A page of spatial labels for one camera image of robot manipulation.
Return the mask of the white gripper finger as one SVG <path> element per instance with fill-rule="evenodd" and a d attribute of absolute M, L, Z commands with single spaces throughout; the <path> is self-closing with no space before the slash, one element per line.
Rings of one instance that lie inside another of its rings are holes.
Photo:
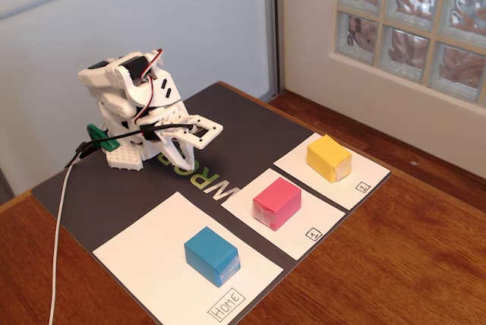
<path fill-rule="evenodd" d="M 168 134 L 162 134 L 159 138 L 162 142 L 161 152 L 171 164 L 180 169 L 191 168 L 191 147 L 187 142 Z"/>
<path fill-rule="evenodd" d="M 180 142 L 181 151 L 183 152 L 185 162 L 187 163 L 187 167 L 185 170 L 194 170 L 195 168 L 195 158 L 194 158 L 194 147 L 186 142 Z"/>

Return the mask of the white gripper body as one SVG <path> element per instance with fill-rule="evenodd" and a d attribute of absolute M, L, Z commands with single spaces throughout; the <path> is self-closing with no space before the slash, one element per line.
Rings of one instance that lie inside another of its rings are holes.
<path fill-rule="evenodd" d="M 183 140 L 183 137 L 195 132 L 197 129 L 191 123 L 191 119 L 192 116 L 188 114 L 182 101 L 151 109 L 140 119 L 140 129 L 143 131 L 141 156 L 144 159 L 152 159 L 162 153 L 162 142 L 159 138 L 162 134 Z"/>

